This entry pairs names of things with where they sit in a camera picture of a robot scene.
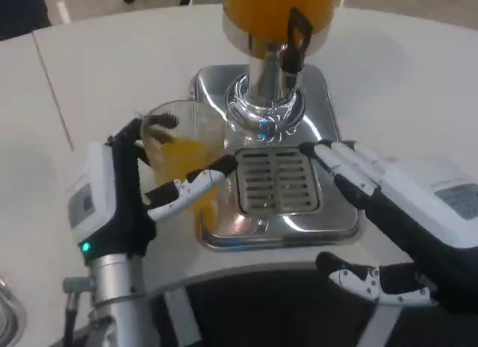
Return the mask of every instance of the white tabletop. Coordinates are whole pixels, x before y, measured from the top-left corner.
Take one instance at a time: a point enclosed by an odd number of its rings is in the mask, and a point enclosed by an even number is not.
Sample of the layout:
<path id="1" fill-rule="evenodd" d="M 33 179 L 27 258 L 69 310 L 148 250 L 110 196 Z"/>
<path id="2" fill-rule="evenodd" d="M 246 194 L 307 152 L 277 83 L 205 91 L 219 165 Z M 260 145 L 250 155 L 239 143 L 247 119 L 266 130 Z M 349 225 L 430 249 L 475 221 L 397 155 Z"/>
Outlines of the white tabletop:
<path id="1" fill-rule="evenodd" d="M 59 208 L 71 150 L 32 36 L 0 43 L 0 67 L 0 276 L 27 311 L 18 346 L 47 346 L 63 277 L 85 273 Z"/>
<path id="2" fill-rule="evenodd" d="M 36 32 L 75 147 L 91 140 L 104 141 L 130 120 L 135 110 L 145 113 L 162 102 L 186 97 L 190 79 L 204 66 L 245 63 L 247 58 L 223 35 L 221 15 L 220 5 L 168 8 Z M 368 231 L 365 236 L 371 246 L 377 239 L 385 241 L 385 259 L 404 258 L 379 232 Z M 311 266 L 319 250 L 325 248 L 218 254 L 196 241 L 192 218 L 183 216 L 159 224 L 158 238 L 145 260 L 146 286 L 155 291 L 188 279 L 229 273 L 228 269 L 264 268 L 269 263 L 306 262 Z M 369 254 L 363 241 L 333 249 L 340 256 L 365 263 L 380 257 Z"/>

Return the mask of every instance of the green led light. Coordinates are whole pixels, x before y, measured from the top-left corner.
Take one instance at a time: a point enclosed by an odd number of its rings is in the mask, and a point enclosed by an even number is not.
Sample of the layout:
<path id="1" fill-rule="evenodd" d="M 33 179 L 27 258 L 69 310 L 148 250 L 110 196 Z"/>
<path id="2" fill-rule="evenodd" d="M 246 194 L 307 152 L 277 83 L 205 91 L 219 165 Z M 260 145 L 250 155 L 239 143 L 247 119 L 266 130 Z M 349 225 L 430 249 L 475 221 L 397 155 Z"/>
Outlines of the green led light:
<path id="1" fill-rule="evenodd" d="M 81 246 L 82 252 L 88 252 L 90 249 L 91 249 L 91 244 L 89 242 L 86 242 Z"/>

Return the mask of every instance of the drip tray grate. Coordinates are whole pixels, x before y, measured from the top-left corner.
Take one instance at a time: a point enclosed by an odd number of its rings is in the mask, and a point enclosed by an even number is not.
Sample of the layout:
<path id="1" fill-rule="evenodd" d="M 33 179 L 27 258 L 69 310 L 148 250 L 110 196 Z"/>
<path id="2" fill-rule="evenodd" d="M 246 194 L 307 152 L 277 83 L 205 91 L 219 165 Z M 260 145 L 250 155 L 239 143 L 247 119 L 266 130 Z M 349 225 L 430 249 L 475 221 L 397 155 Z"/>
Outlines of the drip tray grate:
<path id="1" fill-rule="evenodd" d="M 244 213 L 292 214 L 318 208 L 311 163 L 298 148 L 241 149 L 236 159 L 239 202 Z"/>

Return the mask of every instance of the juice dispenser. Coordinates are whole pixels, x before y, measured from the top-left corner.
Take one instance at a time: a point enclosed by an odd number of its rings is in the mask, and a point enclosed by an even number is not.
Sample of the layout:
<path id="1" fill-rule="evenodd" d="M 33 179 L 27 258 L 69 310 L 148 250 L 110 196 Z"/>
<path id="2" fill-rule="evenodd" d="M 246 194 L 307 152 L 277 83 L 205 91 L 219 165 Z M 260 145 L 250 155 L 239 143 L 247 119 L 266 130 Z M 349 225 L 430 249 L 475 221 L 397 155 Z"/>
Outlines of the juice dispenser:
<path id="1" fill-rule="evenodd" d="M 304 62 L 325 42 L 333 10 L 334 0 L 224 0 L 223 31 L 249 64 L 207 66 L 192 80 L 194 99 L 227 120 L 226 150 L 239 162 L 196 219 L 207 245 L 304 246 L 357 232 L 357 211 L 297 148 L 339 139 L 326 82 Z"/>

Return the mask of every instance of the white robotic hand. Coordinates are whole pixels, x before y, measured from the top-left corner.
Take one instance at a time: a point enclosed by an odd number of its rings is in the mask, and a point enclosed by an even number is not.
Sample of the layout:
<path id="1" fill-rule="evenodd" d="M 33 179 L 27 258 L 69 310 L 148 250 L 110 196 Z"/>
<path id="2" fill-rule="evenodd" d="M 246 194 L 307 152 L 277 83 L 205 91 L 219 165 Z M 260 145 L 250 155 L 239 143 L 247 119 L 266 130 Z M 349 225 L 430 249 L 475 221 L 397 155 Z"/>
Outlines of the white robotic hand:
<path id="1" fill-rule="evenodd" d="M 342 287 L 384 303 L 478 312 L 478 184 L 448 160 L 386 160 L 360 143 L 303 143 L 350 204 L 413 259 L 378 269 L 331 254 L 317 268 Z"/>

